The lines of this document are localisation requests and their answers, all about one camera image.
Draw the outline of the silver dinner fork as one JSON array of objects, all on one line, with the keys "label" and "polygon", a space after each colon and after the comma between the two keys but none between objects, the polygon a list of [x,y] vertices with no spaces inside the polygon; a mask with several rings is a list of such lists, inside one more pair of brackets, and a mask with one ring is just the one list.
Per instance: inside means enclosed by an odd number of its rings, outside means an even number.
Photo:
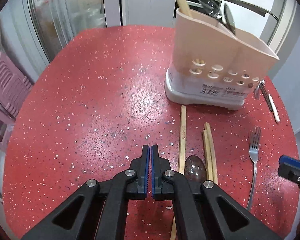
[{"label": "silver dinner fork", "polygon": [[247,203],[247,210],[250,211],[253,204],[253,196],[255,191],[256,176],[257,176],[257,162],[258,162],[258,152],[259,143],[261,138],[262,129],[255,126],[249,136],[249,158],[253,163],[253,178],[251,182],[251,189],[249,193],[249,199]]}]

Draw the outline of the long plain wooden chopstick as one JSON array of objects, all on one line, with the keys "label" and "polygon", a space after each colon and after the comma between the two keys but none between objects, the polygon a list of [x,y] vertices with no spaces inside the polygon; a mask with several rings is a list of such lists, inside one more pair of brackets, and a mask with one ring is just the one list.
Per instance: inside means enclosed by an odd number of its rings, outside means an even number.
[{"label": "long plain wooden chopstick", "polygon": [[178,172],[184,174],[185,171],[185,150],[186,150],[186,106],[180,109],[180,135],[179,135],[179,155]]}]

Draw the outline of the dark brown spoon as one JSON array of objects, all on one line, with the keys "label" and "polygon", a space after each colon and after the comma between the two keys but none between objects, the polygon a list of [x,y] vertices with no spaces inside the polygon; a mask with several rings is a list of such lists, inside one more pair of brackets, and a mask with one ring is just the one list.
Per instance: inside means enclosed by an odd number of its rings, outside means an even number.
[{"label": "dark brown spoon", "polygon": [[190,181],[203,183],[207,179],[206,168],[202,160],[196,156],[191,155],[185,161],[185,177]]}]

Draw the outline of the bamboo chopstick left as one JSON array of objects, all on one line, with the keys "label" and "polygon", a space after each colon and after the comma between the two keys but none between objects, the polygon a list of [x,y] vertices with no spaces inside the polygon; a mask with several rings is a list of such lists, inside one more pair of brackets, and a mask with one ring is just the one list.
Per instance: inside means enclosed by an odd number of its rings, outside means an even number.
[{"label": "bamboo chopstick left", "polygon": [[204,140],[207,179],[213,181],[213,168],[212,168],[212,160],[211,160],[210,142],[209,142],[209,136],[207,130],[205,129],[203,130],[203,140]]}]

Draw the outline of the small ornate silver fork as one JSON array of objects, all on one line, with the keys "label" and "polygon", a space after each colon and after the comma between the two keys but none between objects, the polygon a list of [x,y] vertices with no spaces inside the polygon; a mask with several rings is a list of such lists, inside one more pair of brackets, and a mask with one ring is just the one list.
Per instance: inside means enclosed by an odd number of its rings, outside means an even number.
[{"label": "small ornate silver fork", "polygon": [[256,100],[260,99],[260,88],[259,85],[256,86],[256,88],[254,89],[254,97]]}]

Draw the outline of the beige cutlery holder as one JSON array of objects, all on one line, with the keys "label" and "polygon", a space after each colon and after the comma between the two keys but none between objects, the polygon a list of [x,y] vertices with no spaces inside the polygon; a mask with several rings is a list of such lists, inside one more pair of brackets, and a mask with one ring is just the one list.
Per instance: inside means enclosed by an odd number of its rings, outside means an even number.
[{"label": "beige cutlery holder", "polygon": [[216,19],[176,11],[175,37],[165,75],[167,98],[182,105],[239,110],[279,57],[261,39]]}]

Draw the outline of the pink plastic stool stack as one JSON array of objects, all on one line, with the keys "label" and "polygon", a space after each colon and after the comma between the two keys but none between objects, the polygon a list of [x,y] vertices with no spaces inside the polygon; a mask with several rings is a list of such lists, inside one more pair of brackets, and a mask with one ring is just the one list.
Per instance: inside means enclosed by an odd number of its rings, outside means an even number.
[{"label": "pink plastic stool stack", "polygon": [[0,136],[0,150],[6,151],[17,117],[23,102],[32,88],[31,81],[14,65],[5,52],[0,52],[0,122],[6,125]]}]

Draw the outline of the glass sliding door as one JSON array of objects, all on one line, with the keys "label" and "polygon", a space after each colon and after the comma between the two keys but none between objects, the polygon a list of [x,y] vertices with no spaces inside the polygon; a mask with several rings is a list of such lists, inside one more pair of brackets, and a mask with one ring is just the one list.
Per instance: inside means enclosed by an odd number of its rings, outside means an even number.
[{"label": "glass sliding door", "polygon": [[27,5],[50,62],[81,31],[106,27],[103,0],[27,0]]}]

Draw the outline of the white handled spoon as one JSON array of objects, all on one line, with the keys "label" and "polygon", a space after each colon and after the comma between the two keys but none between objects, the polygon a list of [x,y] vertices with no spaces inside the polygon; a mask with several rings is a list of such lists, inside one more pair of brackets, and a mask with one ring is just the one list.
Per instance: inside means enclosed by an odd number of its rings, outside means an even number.
[{"label": "white handled spoon", "polygon": [[274,119],[275,119],[275,122],[276,123],[279,123],[280,122],[280,117],[279,117],[279,114],[278,114],[278,111],[277,111],[277,108],[275,106],[275,103],[274,103],[274,100],[272,98],[272,96],[269,94],[269,101],[270,101],[270,104],[271,104],[271,107],[272,107],[272,113],[273,113],[273,116],[274,116]]}]

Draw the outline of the dark handled small spoon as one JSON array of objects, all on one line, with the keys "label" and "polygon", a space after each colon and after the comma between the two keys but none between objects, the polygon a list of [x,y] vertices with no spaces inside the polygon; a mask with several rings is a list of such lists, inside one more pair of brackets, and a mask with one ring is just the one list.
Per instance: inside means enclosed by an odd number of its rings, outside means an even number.
[{"label": "dark handled small spoon", "polygon": [[269,101],[269,94],[268,94],[267,90],[265,89],[264,84],[265,84],[265,81],[262,80],[260,82],[259,88],[260,88],[260,90],[263,94],[263,97],[264,97],[264,99],[265,99],[265,101],[268,105],[269,110],[272,112],[273,110],[272,110],[272,107],[271,107],[271,104],[270,104],[270,101]]}]

